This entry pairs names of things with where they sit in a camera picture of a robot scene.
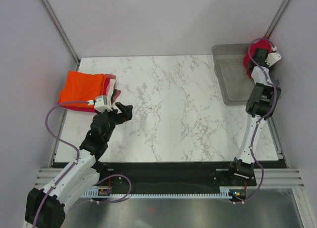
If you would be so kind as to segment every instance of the metal pole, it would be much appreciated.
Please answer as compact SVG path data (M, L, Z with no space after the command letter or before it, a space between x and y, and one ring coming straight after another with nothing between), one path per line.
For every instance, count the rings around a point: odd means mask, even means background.
M276 12L272 22L270 23L264 37L269 39L272 36L273 31L275 30L278 22L280 21L283 13L285 12L288 4L290 3L291 0L283 0L281 6L279 7L278 11Z
M42 6L44 7L46 13L48 14L49 18L51 19L52 23L54 24L60 38L64 42L66 48L68 49L69 53L71 54L72 58L76 62L77 65L80 63L80 59L78 55L76 54L76 51L74 50L73 46L71 45L65 31L63 30L58 18L56 17L53 8L51 7L48 0L40 0Z

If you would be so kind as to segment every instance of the gray floor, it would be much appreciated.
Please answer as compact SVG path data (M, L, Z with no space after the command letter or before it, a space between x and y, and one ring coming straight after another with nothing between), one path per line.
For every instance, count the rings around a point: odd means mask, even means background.
M207 199L129 199L75 205L62 228L301 228L291 190L261 190L245 205Z

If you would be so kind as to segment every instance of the pink cloth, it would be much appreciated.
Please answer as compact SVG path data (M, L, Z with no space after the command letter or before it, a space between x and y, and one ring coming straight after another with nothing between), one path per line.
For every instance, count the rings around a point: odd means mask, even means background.
M108 88L110 86L110 79L114 79L115 80L115 75L111 75L111 74L106 74L107 78L106 78L106 82L105 82L105 87L104 87L104 95L107 95L107 93L109 92ZM118 96L121 94L121 91L116 90L115 95L113 96L113 102L115 102L115 100L118 98ZM74 111L81 111L81 112L90 112L90 113L94 113L95 109L93 108L80 108L80 107L68 107L68 106L62 106L64 108L70 109L70 110L74 110Z

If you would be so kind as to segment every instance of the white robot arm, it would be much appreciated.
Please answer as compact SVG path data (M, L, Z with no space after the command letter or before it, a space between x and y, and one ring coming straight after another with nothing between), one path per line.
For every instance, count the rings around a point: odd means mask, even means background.
M251 76L255 86L246 105L246 112L248 113L247 128L242 145L229 168L230 174L246 180L253 176L255 161L252 152L255 153L261 131L266 124L266 120L272 116L276 106L276 104L273 105L274 88L268 67L280 60L281 56L279 53L270 54L271 56L267 56L264 62L259 62L262 64L261 68L254 66L252 69ZM277 91L276 100L278 100L281 89L279 87L275 87L275 89Z
M34 224L37 220L38 228L59 228L62 225L72 205L99 181L104 164L98 160L108 148L115 126L132 119L132 105L115 103L121 111L118 113L107 104L106 96L98 96L88 103L94 105L97 114L79 147L79 156L42 189L33 188L28 194L25 221Z

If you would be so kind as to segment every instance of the gray wall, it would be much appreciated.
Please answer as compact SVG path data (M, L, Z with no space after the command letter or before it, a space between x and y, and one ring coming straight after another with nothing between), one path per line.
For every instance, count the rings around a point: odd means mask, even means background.
M0 0L0 23L0 221L19 228L52 147L45 115L74 63L38 0Z
M264 35L282 0L49 0L79 57L207 54Z
M317 215L316 16L316 0L293 0L272 40L283 57L276 69L282 88L277 127L286 158L300 169Z

